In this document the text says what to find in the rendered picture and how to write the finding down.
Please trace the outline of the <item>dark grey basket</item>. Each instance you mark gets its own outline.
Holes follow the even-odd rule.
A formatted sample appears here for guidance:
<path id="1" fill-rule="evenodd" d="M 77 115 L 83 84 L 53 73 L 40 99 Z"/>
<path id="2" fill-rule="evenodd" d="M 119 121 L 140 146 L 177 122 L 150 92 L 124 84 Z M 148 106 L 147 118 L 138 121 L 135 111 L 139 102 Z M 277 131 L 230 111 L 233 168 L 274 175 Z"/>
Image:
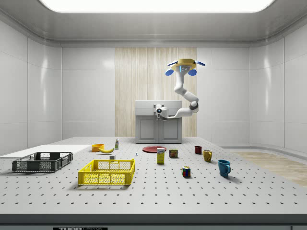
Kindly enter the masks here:
<path id="1" fill-rule="evenodd" d="M 72 152 L 35 152 L 12 161 L 14 172 L 55 172 L 73 160 Z"/>

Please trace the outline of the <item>yellow basket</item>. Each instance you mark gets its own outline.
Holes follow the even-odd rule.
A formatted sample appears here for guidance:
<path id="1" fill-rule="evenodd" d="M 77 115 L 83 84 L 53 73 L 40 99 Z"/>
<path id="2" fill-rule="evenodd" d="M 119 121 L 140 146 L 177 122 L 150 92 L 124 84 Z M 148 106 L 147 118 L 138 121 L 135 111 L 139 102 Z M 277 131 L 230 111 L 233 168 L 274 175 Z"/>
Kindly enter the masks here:
<path id="1" fill-rule="evenodd" d="M 135 160 L 92 160 L 78 171 L 79 185 L 130 185 Z"/>

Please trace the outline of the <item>drone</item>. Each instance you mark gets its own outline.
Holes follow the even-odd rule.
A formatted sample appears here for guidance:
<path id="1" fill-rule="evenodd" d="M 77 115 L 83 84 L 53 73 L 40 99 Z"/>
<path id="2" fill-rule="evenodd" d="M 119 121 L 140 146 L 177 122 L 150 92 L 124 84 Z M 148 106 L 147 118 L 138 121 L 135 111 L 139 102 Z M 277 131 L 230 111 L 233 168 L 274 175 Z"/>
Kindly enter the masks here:
<path id="1" fill-rule="evenodd" d="M 177 66 L 180 66 L 180 72 L 183 71 L 183 67 L 184 66 L 189 66 L 188 74 L 191 75 L 191 76 L 194 76 L 197 73 L 197 71 L 195 70 L 196 64 L 205 66 L 204 63 L 196 61 L 196 60 L 193 60 L 193 59 L 189 59 L 189 58 L 188 59 L 184 58 L 184 59 L 179 59 L 179 60 L 173 61 L 172 63 L 168 64 L 168 66 L 171 66 L 171 68 L 168 69 L 165 72 L 165 75 L 167 75 L 167 76 L 171 75 L 176 70 Z"/>

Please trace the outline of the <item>blue mug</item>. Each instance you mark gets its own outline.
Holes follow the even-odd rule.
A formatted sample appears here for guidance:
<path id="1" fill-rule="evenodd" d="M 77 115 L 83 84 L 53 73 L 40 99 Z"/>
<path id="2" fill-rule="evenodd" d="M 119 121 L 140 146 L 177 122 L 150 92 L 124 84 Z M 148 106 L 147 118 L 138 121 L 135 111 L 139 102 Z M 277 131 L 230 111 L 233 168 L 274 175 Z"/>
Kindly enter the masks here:
<path id="1" fill-rule="evenodd" d="M 227 160 L 219 160 L 218 167 L 220 175 L 222 177 L 228 177 L 228 174 L 231 172 L 230 162 Z"/>

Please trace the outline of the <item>white cabinet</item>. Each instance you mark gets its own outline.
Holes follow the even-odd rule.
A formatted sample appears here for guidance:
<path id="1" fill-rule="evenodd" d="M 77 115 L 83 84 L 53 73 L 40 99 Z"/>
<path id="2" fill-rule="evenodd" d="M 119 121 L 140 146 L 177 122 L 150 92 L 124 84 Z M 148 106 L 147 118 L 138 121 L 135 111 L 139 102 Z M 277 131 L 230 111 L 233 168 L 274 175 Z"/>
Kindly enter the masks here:
<path id="1" fill-rule="evenodd" d="M 164 104 L 170 116 L 174 116 L 182 107 L 181 100 L 136 100 L 136 143 L 181 143 L 182 119 L 158 118 L 154 104 Z"/>

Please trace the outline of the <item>red plate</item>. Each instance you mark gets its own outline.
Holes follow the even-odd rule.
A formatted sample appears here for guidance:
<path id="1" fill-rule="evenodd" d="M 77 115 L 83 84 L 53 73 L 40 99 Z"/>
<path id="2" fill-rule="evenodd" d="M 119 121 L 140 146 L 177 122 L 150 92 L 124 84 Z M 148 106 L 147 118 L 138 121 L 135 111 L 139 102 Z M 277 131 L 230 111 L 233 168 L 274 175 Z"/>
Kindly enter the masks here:
<path id="1" fill-rule="evenodd" d="M 166 147 L 163 146 L 146 146 L 142 151 L 147 153 L 157 153 L 157 149 L 164 149 L 164 151 L 166 151 Z"/>

